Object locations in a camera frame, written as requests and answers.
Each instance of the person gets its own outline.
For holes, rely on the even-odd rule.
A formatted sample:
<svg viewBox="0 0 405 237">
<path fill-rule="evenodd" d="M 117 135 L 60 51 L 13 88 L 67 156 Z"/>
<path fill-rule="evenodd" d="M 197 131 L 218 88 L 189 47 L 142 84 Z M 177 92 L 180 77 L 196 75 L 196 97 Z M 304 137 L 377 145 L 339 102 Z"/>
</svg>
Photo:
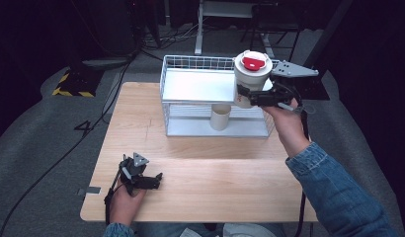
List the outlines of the person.
<svg viewBox="0 0 405 237">
<path fill-rule="evenodd" d="M 296 108 L 297 102 L 293 100 L 291 106 Z M 317 143 L 305 137 L 299 114 L 276 107 L 264 107 L 263 110 L 274 119 L 280 141 L 288 155 L 285 160 L 286 165 L 301 183 L 304 193 L 316 211 L 319 222 L 330 235 L 397 236 L 381 204 L 360 187 L 340 163 L 329 156 Z M 105 236 L 134 235 L 129 226 L 144 195 L 145 191 L 140 191 L 137 196 L 130 197 L 125 188 L 115 193 L 111 204 L 111 224 L 107 227 Z M 166 232 L 170 231 L 169 228 L 178 229 L 178 225 L 170 227 L 168 224 L 161 224 L 159 227 L 164 228 Z M 186 224 L 180 227 L 184 231 Z M 186 228 L 195 232 L 202 229 L 201 225 L 191 229 Z M 283 236 L 280 228 L 269 228 L 269 230 L 273 235 L 270 233 L 264 236 Z"/>
</svg>

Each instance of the denim jacket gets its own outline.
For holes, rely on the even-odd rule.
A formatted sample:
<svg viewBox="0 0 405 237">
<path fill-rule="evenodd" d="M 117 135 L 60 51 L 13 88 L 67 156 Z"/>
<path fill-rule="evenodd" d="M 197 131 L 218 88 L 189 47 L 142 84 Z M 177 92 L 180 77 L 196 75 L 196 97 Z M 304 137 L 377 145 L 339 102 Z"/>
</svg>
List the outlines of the denim jacket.
<svg viewBox="0 0 405 237">
<path fill-rule="evenodd" d="M 397 236 L 380 203 L 316 143 L 287 158 L 285 163 L 300 181 L 318 220 L 332 236 Z M 133 233 L 127 226 L 112 223 L 104 236 Z"/>
</svg>

